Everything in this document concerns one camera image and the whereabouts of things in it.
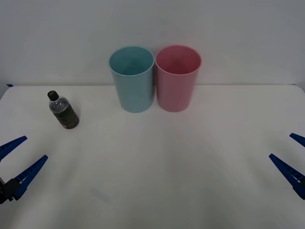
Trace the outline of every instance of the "cup rim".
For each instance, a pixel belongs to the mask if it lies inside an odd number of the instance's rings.
[[[117,72],[116,72],[115,70],[113,70],[112,67],[110,66],[110,59],[111,59],[111,57],[112,57],[117,51],[119,51],[119,50],[121,50],[121,49],[126,49],[126,48],[141,48],[141,49],[144,49],[144,50],[148,51],[148,52],[152,55],[152,65],[151,65],[146,71],[144,71],[144,72],[142,72],[142,73],[139,73],[139,74],[136,74],[136,75],[123,75],[123,74],[117,73]],[[116,74],[118,74],[118,75],[120,75],[120,76],[125,76],[125,77],[134,77],[134,76],[142,75],[142,74],[148,72],[149,70],[151,70],[151,68],[154,66],[154,63],[155,63],[155,57],[154,57],[153,53],[152,53],[151,51],[149,51],[148,49],[146,49],[146,48],[144,48],[144,47],[141,47],[141,46],[124,46],[124,47],[122,47],[122,48],[120,48],[120,49],[114,51],[114,52],[110,55],[110,58],[109,58],[109,60],[108,60],[108,65],[109,65],[111,71],[113,71],[114,73],[116,73]]]
[[[169,73],[167,71],[165,71],[164,69],[162,69],[159,65],[158,65],[158,62],[157,62],[157,57],[158,55],[160,54],[160,52],[162,52],[164,49],[166,48],[169,48],[169,47],[184,47],[184,48],[188,48],[190,50],[193,50],[200,58],[200,65],[198,66],[198,68],[196,68],[194,71],[190,72],[190,73],[186,73],[186,74],[174,74],[174,73]],[[201,55],[199,54],[198,51],[196,51],[195,49],[187,46],[187,45],[180,45],[180,44],[174,44],[174,45],[169,45],[169,46],[166,46],[164,48],[162,48],[160,51],[158,51],[157,55],[156,55],[156,58],[155,58],[155,62],[156,62],[156,66],[158,67],[158,69],[160,69],[162,72],[166,73],[166,74],[169,74],[169,75],[176,75],[176,76],[185,76],[185,75],[190,75],[196,71],[198,71],[202,65],[202,58],[201,58]]]

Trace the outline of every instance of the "white wall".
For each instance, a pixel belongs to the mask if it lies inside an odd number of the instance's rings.
[[[125,45],[204,58],[198,83],[305,81],[304,0],[0,0],[0,81],[112,83]]]

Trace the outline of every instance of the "bottle label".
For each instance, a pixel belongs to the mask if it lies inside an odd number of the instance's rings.
[[[67,109],[60,113],[53,113],[62,126],[66,129],[72,129],[79,123],[78,116],[69,104]]]

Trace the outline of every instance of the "blue cup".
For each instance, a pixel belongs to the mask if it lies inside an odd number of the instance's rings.
[[[123,109],[147,110],[153,103],[153,54],[141,47],[125,47],[112,54],[109,65]]]

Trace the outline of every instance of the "clear plastic bottle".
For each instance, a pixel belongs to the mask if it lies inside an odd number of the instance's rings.
[[[80,122],[75,111],[71,107],[69,101],[62,96],[59,96],[56,91],[48,93],[50,99],[49,108],[66,129],[73,129]]]

